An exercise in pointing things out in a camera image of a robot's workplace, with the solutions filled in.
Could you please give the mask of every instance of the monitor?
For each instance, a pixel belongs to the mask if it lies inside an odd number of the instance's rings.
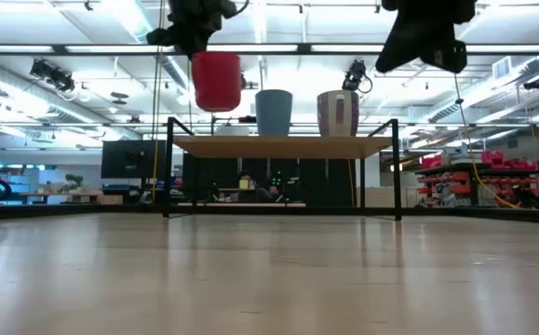
[[[153,178],[155,141],[105,141],[101,155],[101,177],[104,179]],[[166,177],[166,142],[157,142],[156,177]]]

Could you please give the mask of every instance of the pole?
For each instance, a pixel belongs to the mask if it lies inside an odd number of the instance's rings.
[[[174,147],[174,118],[168,118],[168,139],[166,140],[166,173],[164,180],[164,218],[169,218],[169,207],[171,203],[171,179],[172,179],[172,149]]]
[[[366,202],[366,158],[360,159],[360,208],[364,209]]]
[[[401,221],[401,174],[399,172],[399,122],[397,119],[391,120],[393,129],[393,188],[395,197],[396,221]]]

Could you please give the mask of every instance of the wooden floor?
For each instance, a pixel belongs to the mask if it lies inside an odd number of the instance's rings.
[[[0,222],[0,334],[539,334],[539,224]]]

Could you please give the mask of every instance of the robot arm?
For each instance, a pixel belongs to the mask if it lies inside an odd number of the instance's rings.
[[[197,52],[207,50],[209,38],[222,29],[222,17],[231,19],[249,5],[249,0],[241,9],[230,0],[168,0],[173,22],[167,29],[158,28],[147,34],[147,42],[154,46],[175,46],[189,60]]]

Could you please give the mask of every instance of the person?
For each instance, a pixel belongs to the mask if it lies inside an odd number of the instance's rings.
[[[276,189],[273,190],[272,193],[268,192],[255,182],[252,173],[246,170],[240,171],[240,173],[238,173],[238,182],[242,180],[254,182],[254,190],[240,191],[237,194],[232,194],[232,201],[241,203],[272,203],[276,201],[276,197],[278,196]]]

